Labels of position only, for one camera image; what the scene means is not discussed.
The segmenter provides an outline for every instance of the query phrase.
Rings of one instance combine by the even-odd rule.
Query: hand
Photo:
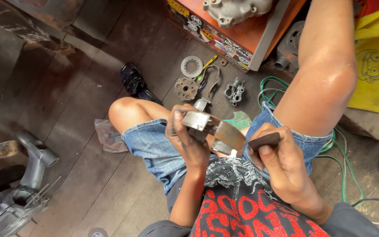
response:
[[[192,171],[206,172],[210,157],[210,149],[207,141],[201,144],[193,136],[188,134],[187,127],[182,125],[183,113],[196,110],[191,105],[175,105],[166,125],[166,137],[182,155],[187,165],[188,173]]]
[[[288,127],[275,128],[270,123],[265,123],[250,140],[273,132],[280,134],[278,146],[272,148],[263,145],[258,151],[249,148],[248,154],[253,163],[261,170],[264,166],[267,168],[271,188],[284,202],[317,224],[324,223],[330,216],[331,207],[318,195],[309,178],[302,150],[295,143],[291,130]]]

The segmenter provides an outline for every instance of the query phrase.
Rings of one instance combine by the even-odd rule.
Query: green plastic piece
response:
[[[249,118],[248,114],[246,114],[244,111],[233,112],[233,118],[231,120],[224,121],[234,126],[238,130],[244,129],[252,124],[252,121]]]

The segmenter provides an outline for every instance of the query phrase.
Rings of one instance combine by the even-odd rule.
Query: black shoe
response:
[[[138,71],[138,69],[130,62],[123,65],[120,71],[120,76],[125,90],[132,97],[153,101],[159,105],[162,105],[162,102],[150,93],[149,89],[147,89],[143,75],[141,75],[140,71]]]

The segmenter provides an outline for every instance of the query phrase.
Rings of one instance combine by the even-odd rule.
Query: person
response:
[[[356,86],[352,0],[312,0],[299,43],[299,71],[276,108],[241,130],[247,140],[273,132],[276,148],[245,147],[242,158],[209,150],[181,125],[190,105],[172,111],[121,98],[109,119],[129,151],[164,183],[170,219],[142,231],[160,236],[379,237],[379,229],[347,203],[331,207],[309,174]]]

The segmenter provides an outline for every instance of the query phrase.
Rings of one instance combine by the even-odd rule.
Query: denim shorts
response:
[[[262,103],[262,112],[256,116],[251,124],[246,134],[247,140],[264,123],[271,123],[275,127],[283,126],[273,115],[272,110],[274,109],[270,104]],[[166,124],[165,119],[155,119],[130,127],[122,133],[122,139],[127,144],[129,151],[135,156],[142,157],[147,170],[157,180],[165,184],[163,188],[165,195],[171,190],[176,181],[187,172],[184,159],[165,136]],[[292,135],[304,153],[305,166],[308,174],[311,174],[312,159],[318,155],[332,134],[330,133],[325,137],[310,137],[292,131]],[[215,157],[217,156],[214,154],[210,155],[210,158]],[[245,146],[241,159],[251,161],[248,155],[248,145]],[[270,179],[267,170],[258,170],[258,172],[266,179]]]

